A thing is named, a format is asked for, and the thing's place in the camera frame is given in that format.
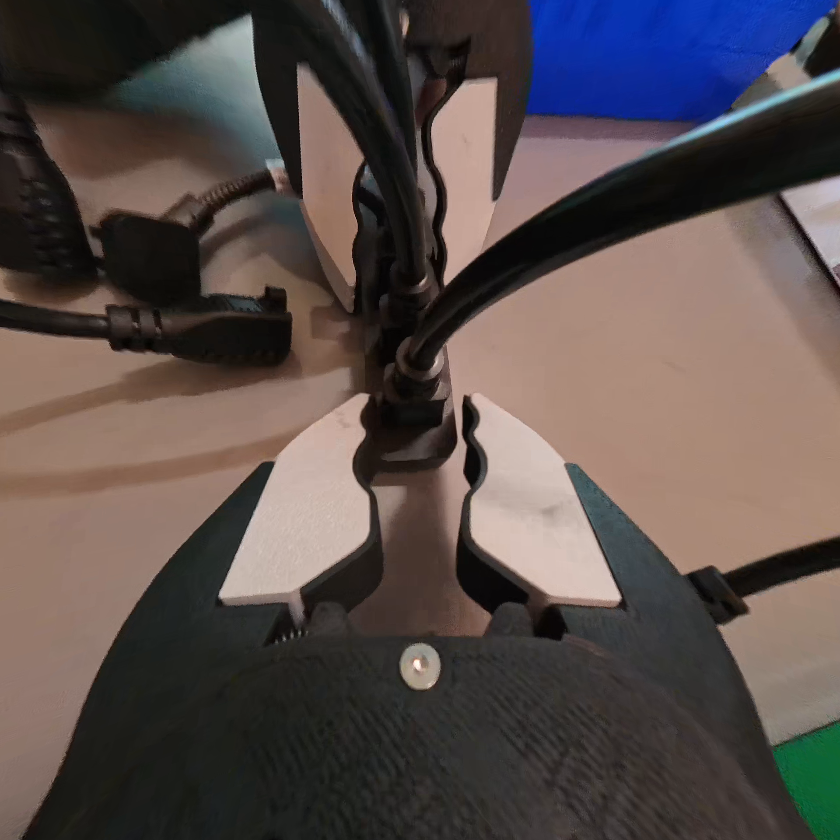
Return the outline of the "green plastic bin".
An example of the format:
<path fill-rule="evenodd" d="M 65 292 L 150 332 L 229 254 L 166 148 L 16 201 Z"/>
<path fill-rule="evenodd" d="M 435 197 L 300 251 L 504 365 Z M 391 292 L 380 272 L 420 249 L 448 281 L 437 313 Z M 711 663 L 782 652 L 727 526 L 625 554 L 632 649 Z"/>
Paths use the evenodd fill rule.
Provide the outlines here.
<path fill-rule="evenodd" d="M 784 783 L 813 835 L 839 838 L 839 722 L 773 748 Z"/>

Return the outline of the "blue plastic bin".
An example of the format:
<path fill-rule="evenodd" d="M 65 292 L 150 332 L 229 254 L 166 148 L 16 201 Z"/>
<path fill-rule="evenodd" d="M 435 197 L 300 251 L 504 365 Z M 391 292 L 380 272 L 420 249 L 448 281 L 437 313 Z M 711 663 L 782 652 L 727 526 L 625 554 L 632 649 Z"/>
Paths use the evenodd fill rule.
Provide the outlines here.
<path fill-rule="evenodd" d="M 703 123 L 837 2 L 531 2 L 529 115 Z"/>

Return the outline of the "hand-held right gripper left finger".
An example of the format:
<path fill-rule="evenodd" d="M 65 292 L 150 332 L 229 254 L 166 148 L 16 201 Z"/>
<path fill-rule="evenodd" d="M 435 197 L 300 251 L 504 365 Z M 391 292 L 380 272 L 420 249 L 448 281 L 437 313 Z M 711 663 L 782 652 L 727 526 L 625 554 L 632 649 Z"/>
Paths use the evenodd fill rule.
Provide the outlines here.
<path fill-rule="evenodd" d="M 382 581 L 379 513 L 358 394 L 305 428 L 276 457 L 218 593 L 223 606 L 283 605 L 292 622 L 317 606 L 350 612 Z"/>

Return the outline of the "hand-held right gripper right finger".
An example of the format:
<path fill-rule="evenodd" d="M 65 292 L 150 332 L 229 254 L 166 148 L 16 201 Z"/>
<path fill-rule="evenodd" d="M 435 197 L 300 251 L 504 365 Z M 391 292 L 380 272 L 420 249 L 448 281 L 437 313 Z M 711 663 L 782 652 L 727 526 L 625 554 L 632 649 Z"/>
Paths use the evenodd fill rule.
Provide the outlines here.
<path fill-rule="evenodd" d="M 487 397 L 463 401 L 464 473 L 456 574 L 487 613 L 535 621 L 555 606 L 616 609 L 623 597 L 565 459 Z"/>

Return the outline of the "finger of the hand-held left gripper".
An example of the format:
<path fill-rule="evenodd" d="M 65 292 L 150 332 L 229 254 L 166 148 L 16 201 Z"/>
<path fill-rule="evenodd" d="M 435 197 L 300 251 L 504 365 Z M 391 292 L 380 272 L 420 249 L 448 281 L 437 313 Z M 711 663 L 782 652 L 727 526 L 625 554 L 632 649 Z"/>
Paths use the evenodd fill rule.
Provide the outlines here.
<path fill-rule="evenodd" d="M 496 208 L 497 79 L 467 79 L 465 56 L 439 64 L 420 89 L 420 187 L 437 278 L 449 282 L 482 251 Z"/>
<path fill-rule="evenodd" d="M 310 67 L 297 66 L 301 212 L 337 302 L 360 315 L 380 230 L 355 197 L 363 155 Z"/>

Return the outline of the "person's left forearm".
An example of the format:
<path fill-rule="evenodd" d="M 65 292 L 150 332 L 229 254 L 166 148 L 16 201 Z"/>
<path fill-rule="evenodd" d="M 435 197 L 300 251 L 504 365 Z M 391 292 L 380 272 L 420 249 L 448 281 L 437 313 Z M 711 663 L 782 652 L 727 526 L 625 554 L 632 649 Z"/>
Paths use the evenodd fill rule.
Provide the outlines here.
<path fill-rule="evenodd" d="M 2 1 L 2 89 L 97 94 L 248 14 L 242 1 Z"/>

